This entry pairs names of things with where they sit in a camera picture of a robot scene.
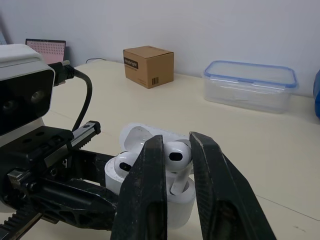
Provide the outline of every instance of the table surface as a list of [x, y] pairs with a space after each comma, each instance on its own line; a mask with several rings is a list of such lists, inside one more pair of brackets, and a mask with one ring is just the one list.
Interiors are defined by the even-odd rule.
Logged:
[[[313, 99], [292, 96], [284, 114], [237, 108], [203, 99], [203, 80], [176, 74], [174, 81], [146, 89], [125, 77], [124, 66], [95, 61], [79, 66], [92, 80], [93, 96], [83, 123], [101, 123], [101, 134], [84, 149], [116, 155], [119, 134], [143, 123], [187, 135], [212, 137], [248, 179], [279, 240], [316, 240], [320, 234], [320, 120]], [[53, 90], [48, 126], [71, 129], [82, 108], [85, 83], [74, 78]], [[0, 220], [9, 214], [2, 213]], [[110, 232], [40, 221], [23, 239], [109, 239]], [[169, 240], [202, 239], [197, 204], [188, 223]]]

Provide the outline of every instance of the food storage box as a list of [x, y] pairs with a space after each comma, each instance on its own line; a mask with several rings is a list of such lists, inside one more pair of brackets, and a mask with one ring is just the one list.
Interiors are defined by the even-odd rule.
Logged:
[[204, 98], [211, 102], [282, 113], [298, 88], [289, 67], [213, 61], [203, 72]]

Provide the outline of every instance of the robotic arm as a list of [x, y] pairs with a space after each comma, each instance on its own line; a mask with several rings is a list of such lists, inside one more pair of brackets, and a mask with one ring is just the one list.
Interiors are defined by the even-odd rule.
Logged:
[[[53, 86], [74, 75], [90, 88], [69, 65], [48, 66], [25, 45], [0, 46], [0, 200], [16, 210], [0, 225], [0, 239], [20, 239], [40, 219], [112, 231], [112, 240], [167, 239], [161, 135], [145, 142], [117, 195], [105, 187], [104, 167], [114, 156], [81, 150], [100, 133], [96, 121], [79, 127], [90, 91], [73, 131], [42, 124]], [[248, 181], [219, 145], [196, 132], [189, 140], [203, 239], [276, 239]]]

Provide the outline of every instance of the pink laptop screen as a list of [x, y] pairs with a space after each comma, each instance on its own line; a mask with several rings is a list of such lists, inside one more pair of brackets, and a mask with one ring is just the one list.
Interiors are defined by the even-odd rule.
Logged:
[[64, 60], [66, 41], [26, 39], [25, 44], [41, 54], [46, 64]]

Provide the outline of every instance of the earbud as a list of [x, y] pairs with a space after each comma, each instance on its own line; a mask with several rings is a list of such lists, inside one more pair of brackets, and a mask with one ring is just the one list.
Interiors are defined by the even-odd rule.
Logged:
[[165, 167], [170, 172], [180, 172], [191, 162], [191, 148], [181, 141], [170, 141], [164, 145]]
[[164, 144], [164, 154], [166, 169], [178, 172], [170, 193], [179, 195], [183, 193], [193, 167], [191, 148], [184, 142], [170, 141]]
[[125, 151], [118, 154], [114, 159], [114, 171], [121, 178], [125, 178], [134, 163], [136, 162], [139, 154], [131, 151]]

